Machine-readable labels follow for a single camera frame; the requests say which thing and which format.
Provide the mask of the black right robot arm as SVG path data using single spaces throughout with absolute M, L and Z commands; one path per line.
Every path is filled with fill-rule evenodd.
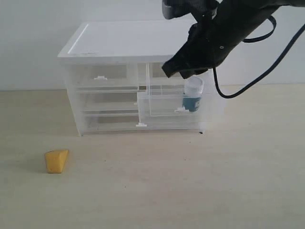
M 192 14 L 197 21 L 186 43 L 162 66 L 170 78 L 187 79 L 217 67 L 229 53 L 282 6 L 304 7 L 303 0 L 164 0 L 163 15 L 170 20 Z

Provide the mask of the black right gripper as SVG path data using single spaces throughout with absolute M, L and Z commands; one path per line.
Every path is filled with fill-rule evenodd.
M 236 15 L 211 14 L 196 17 L 186 43 L 176 56 L 162 65 L 162 70 L 171 78 L 179 73 L 183 79 L 207 72 L 219 66 L 236 47 Z

